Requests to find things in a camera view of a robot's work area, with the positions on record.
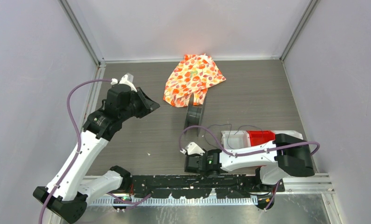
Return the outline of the black cable spool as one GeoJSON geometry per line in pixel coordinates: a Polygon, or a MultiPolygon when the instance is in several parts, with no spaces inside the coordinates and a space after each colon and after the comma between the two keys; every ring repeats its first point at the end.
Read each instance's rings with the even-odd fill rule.
{"type": "Polygon", "coordinates": [[[206,105],[194,105],[194,102],[194,93],[192,93],[187,106],[184,129],[190,126],[201,126],[202,124],[206,105]]]}

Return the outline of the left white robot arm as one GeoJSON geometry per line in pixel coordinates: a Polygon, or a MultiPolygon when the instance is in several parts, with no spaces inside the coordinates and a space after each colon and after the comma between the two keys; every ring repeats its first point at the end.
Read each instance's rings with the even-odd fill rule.
{"type": "Polygon", "coordinates": [[[126,193],[131,186],[130,172],[119,166],[111,167],[103,176],[82,184],[87,171],[107,146],[123,122],[143,118],[160,107],[140,87],[115,84],[107,91],[102,106],[91,113],[78,142],[57,175],[46,186],[39,186],[33,197],[66,222],[77,222],[88,205],[106,193],[117,190],[126,193]]]}

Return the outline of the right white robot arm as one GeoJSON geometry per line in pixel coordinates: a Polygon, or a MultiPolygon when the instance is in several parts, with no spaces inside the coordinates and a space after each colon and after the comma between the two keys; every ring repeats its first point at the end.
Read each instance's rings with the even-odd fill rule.
{"type": "Polygon", "coordinates": [[[315,174],[308,141],[295,131],[268,131],[262,143],[239,149],[205,150],[190,142],[182,148],[185,172],[215,176],[241,168],[256,167],[254,185],[267,191],[284,177],[310,177],[315,174]]]}

